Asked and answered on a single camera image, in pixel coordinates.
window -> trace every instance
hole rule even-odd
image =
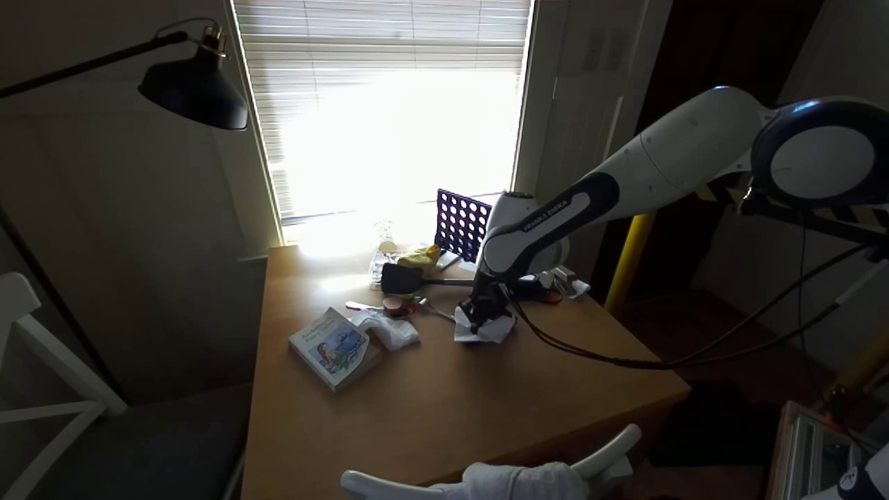
[[[508,189],[531,3],[235,0],[282,224]]]

